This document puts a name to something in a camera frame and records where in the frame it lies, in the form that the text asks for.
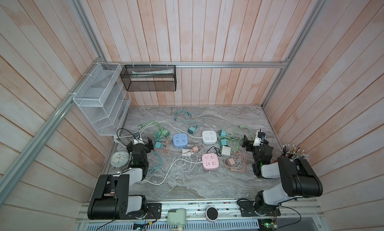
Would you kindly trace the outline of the green charger plug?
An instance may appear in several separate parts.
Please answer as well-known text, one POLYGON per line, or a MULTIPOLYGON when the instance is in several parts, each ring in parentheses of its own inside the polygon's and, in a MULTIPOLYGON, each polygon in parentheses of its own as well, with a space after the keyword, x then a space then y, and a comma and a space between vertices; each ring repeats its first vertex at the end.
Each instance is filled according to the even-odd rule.
POLYGON ((169 135, 170 135, 170 132, 169 132, 168 130, 164 129, 164 130, 162 131, 162 136, 164 136, 164 137, 168 137, 169 135))

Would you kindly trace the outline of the beige charger plug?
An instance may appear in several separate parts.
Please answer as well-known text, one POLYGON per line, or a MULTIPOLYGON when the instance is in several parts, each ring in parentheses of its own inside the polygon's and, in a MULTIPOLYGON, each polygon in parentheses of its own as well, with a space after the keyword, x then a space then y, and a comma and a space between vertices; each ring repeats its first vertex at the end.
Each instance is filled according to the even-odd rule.
POLYGON ((228 159, 226 159, 226 165, 229 167, 235 167, 236 166, 236 160, 234 158, 228 158, 228 159))

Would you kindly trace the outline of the white square charger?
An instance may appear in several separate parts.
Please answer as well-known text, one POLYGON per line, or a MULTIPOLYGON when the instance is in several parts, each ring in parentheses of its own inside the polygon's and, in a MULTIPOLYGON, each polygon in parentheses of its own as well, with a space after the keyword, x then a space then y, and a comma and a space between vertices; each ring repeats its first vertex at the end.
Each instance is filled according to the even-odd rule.
POLYGON ((230 157, 231 156, 231 147, 228 146, 222 146, 221 148, 221 155, 225 157, 230 157))

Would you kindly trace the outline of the white charger plug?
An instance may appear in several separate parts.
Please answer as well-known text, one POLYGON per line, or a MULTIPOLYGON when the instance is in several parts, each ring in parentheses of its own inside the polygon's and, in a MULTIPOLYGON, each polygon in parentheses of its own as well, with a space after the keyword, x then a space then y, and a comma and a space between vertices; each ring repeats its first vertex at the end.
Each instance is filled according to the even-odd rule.
POLYGON ((182 156, 183 157, 190 157, 193 153, 194 152, 191 149, 183 149, 182 150, 182 156))

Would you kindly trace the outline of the pink power strip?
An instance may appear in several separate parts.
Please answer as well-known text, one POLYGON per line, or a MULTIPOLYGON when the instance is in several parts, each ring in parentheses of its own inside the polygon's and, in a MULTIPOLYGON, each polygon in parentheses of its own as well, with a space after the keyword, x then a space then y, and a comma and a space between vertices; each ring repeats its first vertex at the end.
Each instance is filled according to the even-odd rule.
POLYGON ((215 153, 206 153, 202 155, 203 169, 206 171, 217 170, 219 168, 219 158, 215 153))

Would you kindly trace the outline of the pink charger plug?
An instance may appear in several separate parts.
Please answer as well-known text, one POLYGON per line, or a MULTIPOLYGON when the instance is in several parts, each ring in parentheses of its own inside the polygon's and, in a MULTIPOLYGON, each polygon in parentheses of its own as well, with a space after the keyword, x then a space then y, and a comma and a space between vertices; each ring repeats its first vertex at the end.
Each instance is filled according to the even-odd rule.
POLYGON ((198 152, 200 151, 199 147, 198 146, 195 146, 191 149, 191 152, 194 153, 194 154, 197 154, 198 152))

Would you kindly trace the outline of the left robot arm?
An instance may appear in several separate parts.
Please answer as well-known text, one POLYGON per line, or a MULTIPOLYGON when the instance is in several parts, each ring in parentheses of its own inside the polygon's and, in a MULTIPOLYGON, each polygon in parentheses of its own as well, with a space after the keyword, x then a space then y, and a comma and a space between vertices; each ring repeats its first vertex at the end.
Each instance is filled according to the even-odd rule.
POLYGON ((121 174, 99 176, 89 203, 90 220, 142 219, 148 214, 144 195, 130 195, 129 188, 143 181, 149 169, 147 154, 154 149, 153 141, 138 140, 127 145, 132 155, 130 167, 121 174))

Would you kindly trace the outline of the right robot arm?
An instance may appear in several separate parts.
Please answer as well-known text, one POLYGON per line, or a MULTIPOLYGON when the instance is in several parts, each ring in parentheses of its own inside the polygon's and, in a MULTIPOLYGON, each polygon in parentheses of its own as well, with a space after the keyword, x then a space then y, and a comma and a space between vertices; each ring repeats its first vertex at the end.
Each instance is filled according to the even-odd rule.
POLYGON ((253 202, 256 215, 269 215, 280 204, 290 200, 320 197, 323 194, 323 185, 306 159, 279 157, 276 162, 271 162, 274 148, 265 139, 264 132, 259 132, 254 141, 244 136, 242 147, 252 153, 253 172, 257 177, 281 181, 257 193, 253 202))

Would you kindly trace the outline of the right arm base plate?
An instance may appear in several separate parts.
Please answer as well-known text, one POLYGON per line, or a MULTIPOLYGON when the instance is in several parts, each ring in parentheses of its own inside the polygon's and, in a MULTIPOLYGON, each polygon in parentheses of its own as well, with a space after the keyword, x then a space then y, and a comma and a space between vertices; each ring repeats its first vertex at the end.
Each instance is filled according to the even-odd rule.
POLYGON ((237 200, 242 217, 280 216, 281 211, 277 206, 266 205, 263 202, 248 199, 237 200))

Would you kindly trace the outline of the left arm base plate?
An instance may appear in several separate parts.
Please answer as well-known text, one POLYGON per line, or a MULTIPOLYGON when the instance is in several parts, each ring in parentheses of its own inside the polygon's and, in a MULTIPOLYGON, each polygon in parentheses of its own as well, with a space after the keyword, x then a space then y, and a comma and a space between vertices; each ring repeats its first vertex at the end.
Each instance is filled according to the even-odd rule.
POLYGON ((161 203, 147 203, 142 206, 143 208, 143 219, 154 219, 158 220, 162 215, 162 204, 161 203))

